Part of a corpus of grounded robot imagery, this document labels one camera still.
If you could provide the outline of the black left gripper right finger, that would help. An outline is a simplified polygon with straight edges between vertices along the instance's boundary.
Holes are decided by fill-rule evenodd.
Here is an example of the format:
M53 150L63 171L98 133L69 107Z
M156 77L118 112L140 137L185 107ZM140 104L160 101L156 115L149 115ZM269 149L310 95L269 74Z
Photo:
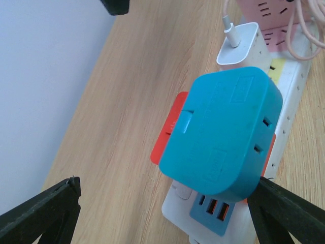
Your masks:
M324 210L261 177L247 198L260 243L324 243Z

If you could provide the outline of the red cube socket adapter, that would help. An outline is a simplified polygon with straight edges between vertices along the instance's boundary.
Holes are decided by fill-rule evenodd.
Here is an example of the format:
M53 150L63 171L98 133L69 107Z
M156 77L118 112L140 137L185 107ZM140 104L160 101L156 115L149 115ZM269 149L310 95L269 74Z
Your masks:
M282 97L248 96L240 103L181 92L151 153L163 174L228 202L248 198L264 172Z

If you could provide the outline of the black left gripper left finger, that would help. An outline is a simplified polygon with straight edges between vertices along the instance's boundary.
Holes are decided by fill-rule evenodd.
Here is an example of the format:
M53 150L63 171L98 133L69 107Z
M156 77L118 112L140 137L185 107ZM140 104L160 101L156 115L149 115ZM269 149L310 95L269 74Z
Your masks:
M80 178L62 180L1 215L1 243L70 243L81 206Z

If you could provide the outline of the blue plug adapter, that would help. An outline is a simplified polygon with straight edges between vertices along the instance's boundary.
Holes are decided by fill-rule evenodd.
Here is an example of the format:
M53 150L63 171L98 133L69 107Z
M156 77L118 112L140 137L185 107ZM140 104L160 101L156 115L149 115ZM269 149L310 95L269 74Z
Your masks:
M161 172L226 202L248 198L262 174L281 109L280 90L259 68L197 78L159 162Z

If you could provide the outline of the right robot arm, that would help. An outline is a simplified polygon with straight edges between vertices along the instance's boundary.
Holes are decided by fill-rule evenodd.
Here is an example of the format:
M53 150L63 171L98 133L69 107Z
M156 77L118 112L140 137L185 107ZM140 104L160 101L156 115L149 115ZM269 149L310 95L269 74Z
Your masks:
M101 0L101 3L112 16L125 15L129 12L130 0Z

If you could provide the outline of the white usb charger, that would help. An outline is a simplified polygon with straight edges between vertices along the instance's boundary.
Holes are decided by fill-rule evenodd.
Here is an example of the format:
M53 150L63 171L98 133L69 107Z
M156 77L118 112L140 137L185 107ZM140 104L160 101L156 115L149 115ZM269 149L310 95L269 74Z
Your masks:
M256 22L248 22L234 26L224 31L226 38L221 46L216 62L223 70L229 70L243 66L247 60L259 25Z

